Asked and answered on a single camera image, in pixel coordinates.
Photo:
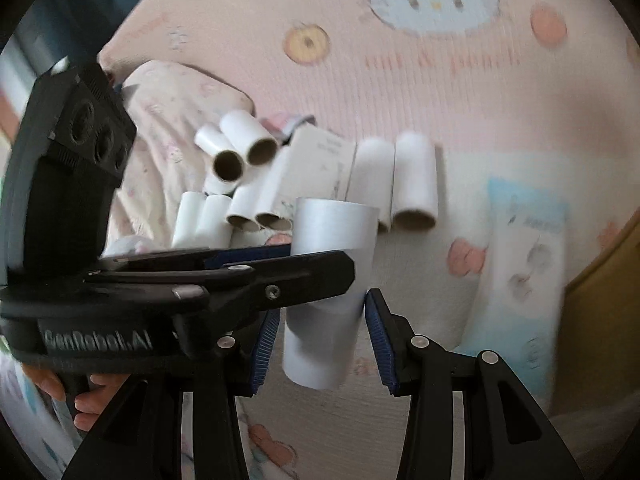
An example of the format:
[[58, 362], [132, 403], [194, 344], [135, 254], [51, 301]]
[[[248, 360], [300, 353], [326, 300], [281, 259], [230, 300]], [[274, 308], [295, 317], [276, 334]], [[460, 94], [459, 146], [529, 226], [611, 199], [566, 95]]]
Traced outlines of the person's left hand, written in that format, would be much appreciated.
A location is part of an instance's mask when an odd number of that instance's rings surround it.
[[[47, 393], [52, 399], [61, 402], [66, 400], [62, 382], [53, 372], [26, 364], [22, 365], [22, 370], [41, 391]], [[89, 431], [128, 377], [128, 374], [92, 374], [90, 382], [96, 385], [96, 388], [75, 396], [74, 405], [77, 414], [74, 417], [74, 426], [78, 430]]]

